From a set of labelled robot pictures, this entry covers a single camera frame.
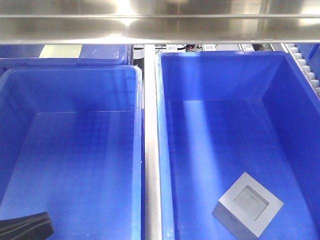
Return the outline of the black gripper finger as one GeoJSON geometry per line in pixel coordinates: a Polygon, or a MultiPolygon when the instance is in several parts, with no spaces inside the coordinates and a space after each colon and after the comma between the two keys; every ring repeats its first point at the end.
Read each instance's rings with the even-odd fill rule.
{"type": "Polygon", "coordinates": [[[47,240],[54,234],[48,212],[0,221],[1,240],[47,240]]]}

